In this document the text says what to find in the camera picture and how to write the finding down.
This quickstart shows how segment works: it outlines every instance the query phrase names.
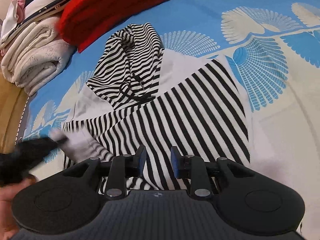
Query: black and white striped fabric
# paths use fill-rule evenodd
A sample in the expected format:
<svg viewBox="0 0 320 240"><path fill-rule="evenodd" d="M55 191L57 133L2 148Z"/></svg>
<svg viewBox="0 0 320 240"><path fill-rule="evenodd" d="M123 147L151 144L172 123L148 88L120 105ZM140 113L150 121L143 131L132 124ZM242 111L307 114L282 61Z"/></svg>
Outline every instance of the black and white striped fabric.
<svg viewBox="0 0 320 240"><path fill-rule="evenodd" d="M144 33L148 36L146 28L149 26L151 25L140 25L145 32L139 31L139 34ZM115 43L125 39L127 31L117 33L120 37ZM118 53L118 46L109 43L108 40L106 46L108 53L112 53L111 48L114 48L115 54ZM152 59L149 61L152 66L140 64L148 71L140 71L139 59L144 57L140 57L138 53L135 54L138 58L131 57L131 62L137 63L135 71L140 73L140 76L143 72L143 78L150 80L148 87L156 90L156 85L152 85L151 80L158 79L154 77L155 73L160 71L161 57L159 50L157 56L152 54L151 57L147 57L148 53L143 55ZM106 61L110 67L101 67L102 62ZM115 81L119 88L121 82L126 82L128 87L132 88L131 83L125 78L119 81L119 76L125 68L121 65L117 67L112 64L112 58L108 59L104 54L96 73L100 79L108 76L107 85ZM114 76L110 73L110 69L113 69ZM92 80L99 78L93 77L87 83L88 86L92 86ZM137 83L135 81L133 83L139 90ZM228 157L244 165L249 163L244 108L239 100L235 83L218 61L212 60L204 66L199 66L199 69L183 82L152 101L135 103L131 106L126 105L129 102L128 98L117 96L119 93L115 91L116 89L113 91L114 95L110 96L111 90L107 85L104 90L103 83L96 82L96 84L99 84L99 89L91 87L96 95L110 100L117 109L92 119L66 122L63 129L73 132L80 127L87 128L95 140L95 151L92 156L98 156L102 161L109 161L117 155L134 154L139 145L144 144L148 156L143 177L128 179L128 189L188 189L190 184L187 179L177 180L174 177L170 163L172 146L177 146L183 155L197 155L206 162L215 162L218 157ZM66 168L72 164L71 160L65 158ZM105 180L101 185L101 192L104 186Z"/></svg>
<svg viewBox="0 0 320 240"><path fill-rule="evenodd" d="M114 33L87 86L116 110L157 92L163 48L150 23Z"/></svg>

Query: finger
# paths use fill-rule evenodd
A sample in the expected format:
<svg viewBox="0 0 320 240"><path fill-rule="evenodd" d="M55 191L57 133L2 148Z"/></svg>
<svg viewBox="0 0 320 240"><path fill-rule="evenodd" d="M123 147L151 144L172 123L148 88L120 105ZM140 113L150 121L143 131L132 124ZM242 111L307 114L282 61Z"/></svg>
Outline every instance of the finger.
<svg viewBox="0 0 320 240"><path fill-rule="evenodd" d="M16 233L19 232L19 229L16 228L16 229L13 229L9 232L5 232L4 233L4 237L3 237L3 240L10 240Z"/></svg>
<svg viewBox="0 0 320 240"><path fill-rule="evenodd" d="M8 185L3 188L0 188L0 201L11 201L19 191L35 183L36 183L36 178L31 175L25 178L20 183L12 184L12 185Z"/></svg>

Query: bed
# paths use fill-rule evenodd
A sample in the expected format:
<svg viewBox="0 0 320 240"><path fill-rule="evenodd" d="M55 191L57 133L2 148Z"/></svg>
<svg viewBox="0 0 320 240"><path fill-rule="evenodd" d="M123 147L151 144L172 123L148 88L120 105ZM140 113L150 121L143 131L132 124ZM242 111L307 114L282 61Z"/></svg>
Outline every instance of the bed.
<svg viewBox="0 0 320 240"><path fill-rule="evenodd" d="M270 165L268 172L301 194L306 213L299 232L319 240L320 0L169 0L132 16L75 53L63 73L29 99L19 139L61 128L109 36L146 22L165 48L194 57L226 55L248 92L253 125L259 127L253 136L268 141L269 148L257 152L272 152L262 159L283 164ZM33 173L44 179L64 166L63 153L55 150Z"/></svg>

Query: blue bedsheet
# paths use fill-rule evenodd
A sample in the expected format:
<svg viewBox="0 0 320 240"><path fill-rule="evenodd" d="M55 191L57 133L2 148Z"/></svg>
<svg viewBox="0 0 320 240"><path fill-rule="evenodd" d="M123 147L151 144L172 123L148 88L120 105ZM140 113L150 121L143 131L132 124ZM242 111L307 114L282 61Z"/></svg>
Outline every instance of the blue bedsheet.
<svg viewBox="0 0 320 240"><path fill-rule="evenodd" d="M166 48L195 57L215 57L233 48L228 58L247 89L252 111L272 104L285 89L286 59L273 35L314 67L320 67L320 0L169 0L135 15L100 37L41 88L29 104L24 138L50 135L61 127L70 107L93 75L106 40L130 23L150 22ZM56 152L46 159L51 161Z"/></svg>

